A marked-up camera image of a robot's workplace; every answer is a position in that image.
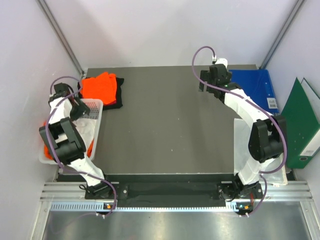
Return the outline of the white green raglan t-shirt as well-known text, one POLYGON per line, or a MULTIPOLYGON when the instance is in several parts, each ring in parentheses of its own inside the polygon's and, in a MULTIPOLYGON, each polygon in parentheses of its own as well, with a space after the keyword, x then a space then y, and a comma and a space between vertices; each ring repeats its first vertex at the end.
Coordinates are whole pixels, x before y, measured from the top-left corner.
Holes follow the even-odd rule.
POLYGON ((87 148, 98 136, 97 122, 96 119, 90 118, 79 118, 73 122, 87 148))

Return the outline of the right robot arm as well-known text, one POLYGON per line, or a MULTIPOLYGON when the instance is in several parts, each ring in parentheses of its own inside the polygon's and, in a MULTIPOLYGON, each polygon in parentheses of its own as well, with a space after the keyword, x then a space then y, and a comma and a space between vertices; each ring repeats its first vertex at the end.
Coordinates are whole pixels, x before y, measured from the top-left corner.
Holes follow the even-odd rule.
POLYGON ((237 83, 232 82, 225 58, 214 56, 209 69, 201 70, 199 89, 212 93, 239 115, 250 129, 245 153, 235 157, 236 162, 244 160, 244 165, 234 174, 231 190, 222 193, 229 201, 245 198, 258 186, 260 176, 270 173, 268 166, 286 156, 286 120, 261 108, 237 83))

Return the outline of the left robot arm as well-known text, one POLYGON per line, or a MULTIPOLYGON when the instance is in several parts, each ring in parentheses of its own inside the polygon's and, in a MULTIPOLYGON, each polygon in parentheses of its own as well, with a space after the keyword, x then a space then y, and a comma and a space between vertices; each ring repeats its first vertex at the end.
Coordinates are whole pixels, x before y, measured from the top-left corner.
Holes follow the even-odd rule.
POLYGON ((115 196, 114 187, 107 182, 104 172, 88 156, 89 141, 85 140, 76 121, 87 117, 91 109, 66 83, 54 85, 48 104, 50 114, 39 134, 53 160, 61 167, 70 167, 85 180, 87 199, 107 199, 115 196))

